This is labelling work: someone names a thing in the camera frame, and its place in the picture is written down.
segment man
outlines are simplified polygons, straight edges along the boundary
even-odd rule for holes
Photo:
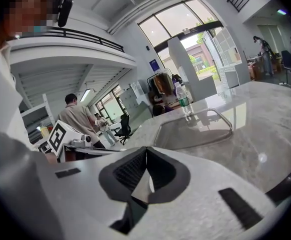
[[[42,26],[50,17],[56,0],[8,0],[0,18],[0,133],[35,150],[29,141],[19,104],[21,95],[16,91],[15,78],[10,72],[10,46],[7,41],[22,32],[30,32],[34,26]]]
[[[257,36],[253,37],[253,41],[255,43],[258,43],[261,47],[261,56],[263,58],[263,67],[265,69],[265,75],[272,77],[274,75],[274,69],[272,68],[272,63],[270,59],[270,53],[272,53],[272,50],[269,44]]]
[[[91,136],[91,144],[95,148],[105,149],[92,126],[95,125],[94,117],[86,106],[78,105],[78,98],[73,93],[65,96],[65,109],[59,114],[58,119],[72,126],[83,134]]]
[[[100,117],[98,113],[95,113],[94,116],[96,117],[95,125],[99,127],[100,132],[103,133],[104,137],[110,143],[110,145],[114,146],[114,142],[118,142],[118,140],[110,130],[108,121],[104,117]]]
[[[152,113],[155,117],[160,116],[162,114],[173,111],[174,109],[169,106],[161,106],[160,104],[156,104],[152,108]]]

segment sink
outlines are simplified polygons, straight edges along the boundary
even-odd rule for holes
[[[232,124],[214,108],[163,123],[154,146],[180,150],[226,139],[232,134]]]

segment glass door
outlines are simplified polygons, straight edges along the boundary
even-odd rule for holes
[[[213,72],[215,77],[213,77],[213,80],[214,80],[214,84],[217,89],[217,92],[219,92],[218,87],[222,85],[219,69],[222,68],[224,65],[221,60],[220,54],[217,51],[217,48],[214,42],[212,41],[210,34],[207,31],[203,33],[202,41],[205,44],[207,50],[209,51],[212,57],[212,62],[215,66],[215,71]]]
[[[109,92],[101,102],[106,109],[108,116],[113,122],[120,122],[120,116],[124,114],[122,108],[120,107],[118,100],[114,96],[113,92]]]
[[[101,100],[96,104],[96,108],[99,111],[100,117],[105,118],[108,121],[109,125],[112,125],[113,122],[111,121],[111,118],[109,117],[107,110],[105,109],[104,104]]]

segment large window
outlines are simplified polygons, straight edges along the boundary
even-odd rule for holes
[[[203,23],[209,23],[209,22],[215,22],[218,19],[216,19],[216,17],[214,17],[211,12],[208,11],[208,9],[198,0],[192,0],[192,1],[188,1],[185,3],[187,6],[189,6],[195,14],[198,15],[198,17],[200,18],[200,20]]]
[[[126,113],[126,108],[119,98],[122,92],[123,90],[117,85],[96,104],[99,114],[110,124],[120,122],[120,116]]]
[[[165,28],[155,17],[151,17],[144,23],[140,24],[140,28],[143,30],[153,46],[156,46],[170,38],[170,35],[167,31],[165,31]]]
[[[139,26],[157,53],[166,49],[167,41],[173,37],[185,39],[204,31],[214,37],[222,29],[221,22],[200,0],[180,2],[158,11]]]
[[[201,25],[199,19],[183,3],[158,13],[156,17],[171,36]]]

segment cabinet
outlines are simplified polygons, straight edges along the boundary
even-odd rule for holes
[[[224,27],[212,40],[221,56],[224,66],[241,62],[235,42],[226,27]]]
[[[235,66],[225,66],[218,69],[222,85],[232,88],[239,85],[238,75]]]

